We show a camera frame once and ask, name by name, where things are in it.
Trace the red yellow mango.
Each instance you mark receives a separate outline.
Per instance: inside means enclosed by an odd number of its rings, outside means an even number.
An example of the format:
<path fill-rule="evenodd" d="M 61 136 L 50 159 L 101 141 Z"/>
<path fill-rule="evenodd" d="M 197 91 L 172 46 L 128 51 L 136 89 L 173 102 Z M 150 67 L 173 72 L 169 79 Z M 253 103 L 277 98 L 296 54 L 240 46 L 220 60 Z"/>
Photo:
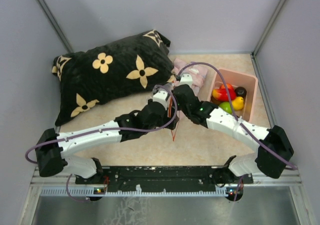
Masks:
<path fill-rule="evenodd" d="M 223 92 L 220 89 L 213 89 L 212 90 L 212 97 L 218 101 L 227 102 L 227 101 L 229 101 L 229 99 L 231 101 L 234 100 L 237 96 L 236 96 L 235 91 L 232 92 L 232 91 L 227 90 L 226 92 Z"/>

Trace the clear zip bag orange zipper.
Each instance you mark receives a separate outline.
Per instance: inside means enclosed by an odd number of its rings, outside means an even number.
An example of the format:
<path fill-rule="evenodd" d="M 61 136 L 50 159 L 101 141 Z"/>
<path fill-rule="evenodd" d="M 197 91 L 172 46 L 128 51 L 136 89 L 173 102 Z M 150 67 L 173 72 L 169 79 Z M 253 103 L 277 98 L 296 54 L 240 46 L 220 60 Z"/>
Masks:
<path fill-rule="evenodd" d="M 168 124 L 165 128 L 169 129 L 172 136 L 172 141 L 174 142 L 176 139 L 179 123 L 180 123 L 180 112 L 176 110 L 175 104 L 173 102 L 172 96 L 169 93 L 166 94 L 165 97 L 165 104 L 166 104 L 166 118 L 165 122 L 168 123 L 172 118 L 174 120 Z"/>

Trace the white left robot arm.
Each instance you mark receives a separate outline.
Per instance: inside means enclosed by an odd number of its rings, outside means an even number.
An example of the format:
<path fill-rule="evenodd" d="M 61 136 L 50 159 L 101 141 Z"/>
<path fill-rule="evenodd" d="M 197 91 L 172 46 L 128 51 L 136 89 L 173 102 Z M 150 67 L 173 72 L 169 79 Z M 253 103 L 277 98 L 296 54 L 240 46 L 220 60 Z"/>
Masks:
<path fill-rule="evenodd" d="M 135 140 L 168 122 L 168 106 L 150 99 L 142 110 L 116 117 L 91 129 L 57 134 L 46 129 L 35 149 L 39 175 L 52 177 L 61 172 L 72 173 L 97 184 L 104 171 L 96 158 L 85 159 L 74 154 L 103 144 Z"/>

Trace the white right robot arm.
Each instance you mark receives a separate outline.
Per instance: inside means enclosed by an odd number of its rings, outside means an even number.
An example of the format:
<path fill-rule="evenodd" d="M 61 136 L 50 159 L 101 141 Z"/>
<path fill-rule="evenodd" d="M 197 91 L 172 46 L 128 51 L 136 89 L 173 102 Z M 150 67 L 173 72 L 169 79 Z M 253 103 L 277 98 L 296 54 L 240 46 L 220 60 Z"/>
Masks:
<path fill-rule="evenodd" d="M 235 183 L 243 175 L 258 172 L 278 179 L 288 166 L 294 150 L 282 127 L 261 127 L 236 118 L 209 101 L 200 101 L 186 84 L 175 87 L 172 93 L 178 109 L 194 124 L 227 134 L 253 151 L 228 160 L 223 170 L 227 182 Z"/>

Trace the yellow pear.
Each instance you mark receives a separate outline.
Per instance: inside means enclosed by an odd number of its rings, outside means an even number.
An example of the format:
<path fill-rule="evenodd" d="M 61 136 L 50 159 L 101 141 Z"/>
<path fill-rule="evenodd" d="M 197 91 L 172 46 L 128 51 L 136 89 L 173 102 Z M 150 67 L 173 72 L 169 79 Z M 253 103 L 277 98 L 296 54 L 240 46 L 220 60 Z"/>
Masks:
<path fill-rule="evenodd" d="M 245 99 L 241 96 L 237 96 L 234 100 L 231 101 L 231 104 L 235 111 L 240 111 L 244 108 Z"/>

